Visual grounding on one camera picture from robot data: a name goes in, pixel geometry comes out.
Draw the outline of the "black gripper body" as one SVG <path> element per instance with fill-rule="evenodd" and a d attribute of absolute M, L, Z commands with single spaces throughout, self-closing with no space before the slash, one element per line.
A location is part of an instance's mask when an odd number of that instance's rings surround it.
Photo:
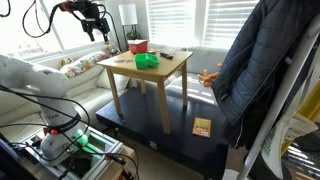
<path fill-rule="evenodd" d="M 84 19 L 81 21 L 81 24 L 83 30 L 88 34 L 91 34 L 94 29 L 99 30 L 102 34 L 108 34 L 110 31 L 107 20 L 100 16 L 100 7 L 102 7 L 102 4 L 93 2 L 83 3 L 83 9 L 80 10 L 80 13 L 84 16 Z"/>

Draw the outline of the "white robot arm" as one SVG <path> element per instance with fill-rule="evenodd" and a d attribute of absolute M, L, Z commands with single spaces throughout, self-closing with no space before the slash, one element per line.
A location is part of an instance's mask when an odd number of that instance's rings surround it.
<path fill-rule="evenodd" d="M 42 160 L 49 166 L 69 157 L 69 148 L 80 150 L 90 136 L 85 122 L 70 99 L 68 78 L 57 69 L 0 55 L 0 85 L 22 98 L 36 98 L 48 120 L 47 134 L 41 141 Z"/>

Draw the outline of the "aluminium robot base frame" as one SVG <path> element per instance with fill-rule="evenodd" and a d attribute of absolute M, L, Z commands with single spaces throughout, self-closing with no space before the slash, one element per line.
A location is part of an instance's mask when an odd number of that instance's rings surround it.
<path fill-rule="evenodd" d="M 90 135 L 84 135 L 76 145 L 63 148 L 66 154 L 56 165 L 45 161 L 45 156 L 38 145 L 44 140 L 44 133 L 38 131 L 22 141 L 25 150 L 36 161 L 60 180 L 99 180 L 115 177 L 122 170 L 113 170 L 113 166 L 122 167 L 126 161 L 121 155 L 123 144 L 94 128 L 89 128 Z"/>

